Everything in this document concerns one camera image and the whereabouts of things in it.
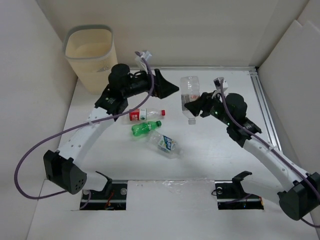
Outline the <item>clear bottle orange blue label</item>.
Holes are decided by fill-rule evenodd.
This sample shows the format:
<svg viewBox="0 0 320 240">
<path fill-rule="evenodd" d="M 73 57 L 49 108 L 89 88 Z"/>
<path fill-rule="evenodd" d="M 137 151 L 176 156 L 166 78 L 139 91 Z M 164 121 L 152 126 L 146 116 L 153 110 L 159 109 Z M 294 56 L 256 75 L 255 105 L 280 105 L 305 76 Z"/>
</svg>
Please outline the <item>clear bottle orange blue label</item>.
<svg viewBox="0 0 320 240">
<path fill-rule="evenodd" d="M 196 117 L 185 107 L 185 104 L 193 102 L 200 97 L 200 83 L 197 76 L 185 76 L 180 79 L 181 109 L 188 118 L 189 125 L 196 124 Z"/>
</svg>

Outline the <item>clear bottle red label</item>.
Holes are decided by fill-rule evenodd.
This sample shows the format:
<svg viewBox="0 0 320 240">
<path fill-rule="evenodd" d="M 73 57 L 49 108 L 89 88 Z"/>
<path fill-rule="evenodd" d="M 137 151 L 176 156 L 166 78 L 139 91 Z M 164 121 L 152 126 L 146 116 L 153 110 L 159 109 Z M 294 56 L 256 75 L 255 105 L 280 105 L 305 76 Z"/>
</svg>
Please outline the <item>clear bottle red label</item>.
<svg viewBox="0 0 320 240">
<path fill-rule="evenodd" d="M 123 124 L 133 124 L 135 122 L 157 121 L 165 117 L 166 111 L 164 109 L 155 108 L 137 108 L 128 113 L 122 119 Z"/>
</svg>

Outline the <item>green plastic bottle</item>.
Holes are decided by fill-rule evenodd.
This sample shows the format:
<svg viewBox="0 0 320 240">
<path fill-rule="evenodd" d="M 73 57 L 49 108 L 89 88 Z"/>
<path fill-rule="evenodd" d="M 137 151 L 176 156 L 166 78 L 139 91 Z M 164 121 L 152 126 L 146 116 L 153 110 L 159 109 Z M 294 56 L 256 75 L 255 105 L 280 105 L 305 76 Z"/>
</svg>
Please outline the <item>green plastic bottle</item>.
<svg viewBox="0 0 320 240">
<path fill-rule="evenodd" d="M 147 121 L 140 124 L 135 124 L 131 127 L 132 134 L 135 137 L 148 134 L 150 131 L 155 130 L 162 126 L 160 120 L 157 121 Z"/>
</svg>

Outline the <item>clear bottle green white label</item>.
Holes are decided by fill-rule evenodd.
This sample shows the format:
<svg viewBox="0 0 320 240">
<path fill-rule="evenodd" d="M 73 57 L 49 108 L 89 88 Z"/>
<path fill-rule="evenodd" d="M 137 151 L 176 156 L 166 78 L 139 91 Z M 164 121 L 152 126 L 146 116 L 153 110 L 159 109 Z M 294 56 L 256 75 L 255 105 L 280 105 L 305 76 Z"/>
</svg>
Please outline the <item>clear bottle green white label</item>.
<svg viewBox="0 0 320 240">
<path fill-rule="evenodd" d="M 148 134 L 147 142 L 150 149 L 168 159 L 180 158 L 183 154 L 183 150 L 176 140 L 155 130 Z"/>
</svg>

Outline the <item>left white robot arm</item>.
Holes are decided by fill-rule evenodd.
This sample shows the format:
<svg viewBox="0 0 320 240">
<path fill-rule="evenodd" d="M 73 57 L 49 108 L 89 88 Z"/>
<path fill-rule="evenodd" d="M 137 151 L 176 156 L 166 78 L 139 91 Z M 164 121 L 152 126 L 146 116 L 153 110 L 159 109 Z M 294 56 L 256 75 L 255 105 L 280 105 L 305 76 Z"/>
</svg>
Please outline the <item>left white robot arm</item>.
<svg viewBox="0 0 320 240">
<path fill-rule="evenodd" d="M 86 154 L 101 134 L 123 115 L 128 98 L 150 93 L 152 97 L 164 99 L 178 91 L 179 87 L 167 81 L 157 68 L 154 73 L 140 70 L 132 74 L 128 65 L 114 65 L 108 85 L 95 102 L 85 125 L 56 151 L 48 150 L 44 154 L 47 179 L 72 195 L 81 190 L 94 190 L 98 197 L 107 198 L 112 191 L 111 179 L 100 172 L 82 171 Z"/>
</svg>

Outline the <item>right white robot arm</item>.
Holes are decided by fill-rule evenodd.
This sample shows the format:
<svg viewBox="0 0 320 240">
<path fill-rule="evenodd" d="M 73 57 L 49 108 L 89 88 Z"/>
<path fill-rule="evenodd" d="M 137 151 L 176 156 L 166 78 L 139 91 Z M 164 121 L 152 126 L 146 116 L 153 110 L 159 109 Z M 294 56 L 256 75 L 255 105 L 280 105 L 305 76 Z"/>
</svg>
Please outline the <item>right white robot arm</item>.
<svg viewBox="0 0 320 240">
<path fill-rule="evenodd" d="M 224 95 L 218 91 L 204 92 L 197 100 L 184 104 L 194 116 L 213 116 L 227 128 L 227 134 L 242 149 L 256 157 L 278 180 L 279 185 L 258 183 L 243 171 L 232 178 L 232 200 L 239 202 L 256 195 L 278 204 L 292 220 L 304 216 L 320 205 L 320 175 L 308 173 L 279 150 L 259 137 L 261 129 L 247 117 L 248 105 L 237 93 Z"/>
</svg>

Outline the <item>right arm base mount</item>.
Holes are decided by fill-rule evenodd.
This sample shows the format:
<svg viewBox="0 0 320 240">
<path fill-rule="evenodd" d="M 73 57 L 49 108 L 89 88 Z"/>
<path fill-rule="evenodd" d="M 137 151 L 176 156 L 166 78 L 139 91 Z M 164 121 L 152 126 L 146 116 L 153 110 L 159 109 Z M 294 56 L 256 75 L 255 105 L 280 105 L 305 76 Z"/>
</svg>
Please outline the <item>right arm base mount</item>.
<svg viewBox="0 0 320 240">
<path fill-rule="evenodd" d="M 215 180 L 215 189 L 211 195 L 216 197 L 218 210 L 264 210 L 262 198 L 246 193 L 242 187 L 242 181 L 252 175 L 249 171 L 243 171 L 231 180 Z"/>
</svg>

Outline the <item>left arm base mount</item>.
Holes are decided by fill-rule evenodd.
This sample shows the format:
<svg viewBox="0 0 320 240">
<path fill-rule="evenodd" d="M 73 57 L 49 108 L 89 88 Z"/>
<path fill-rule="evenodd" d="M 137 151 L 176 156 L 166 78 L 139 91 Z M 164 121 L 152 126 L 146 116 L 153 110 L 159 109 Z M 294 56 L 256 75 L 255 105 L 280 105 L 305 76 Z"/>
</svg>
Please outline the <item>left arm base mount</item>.
<svg viewBox="0 0 320 240">
<path fill-rule="evenodd" d="M 115 180 L 107 195 L 95 190 L 90 190 L 90 197 L 89 194 L 82 194 L 79 208 L 84 211 L 125 211 L 127 192 L 128 181 Z"/>
</svg>

